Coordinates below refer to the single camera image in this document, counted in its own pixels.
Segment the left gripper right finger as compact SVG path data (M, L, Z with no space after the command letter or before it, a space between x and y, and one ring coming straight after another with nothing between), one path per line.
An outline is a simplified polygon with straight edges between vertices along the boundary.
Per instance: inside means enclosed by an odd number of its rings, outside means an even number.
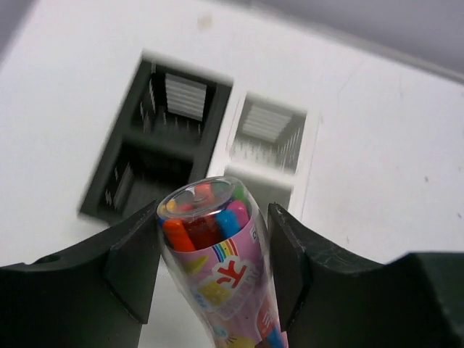
M270 258L290 347L461 347L463 255L356 255L268 207Z

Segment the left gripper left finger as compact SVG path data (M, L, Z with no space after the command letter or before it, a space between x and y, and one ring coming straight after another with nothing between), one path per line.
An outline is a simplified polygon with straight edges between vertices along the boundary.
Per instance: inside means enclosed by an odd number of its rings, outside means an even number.
M1 268L3 347L137 347L160 243L157 203L31 264Z

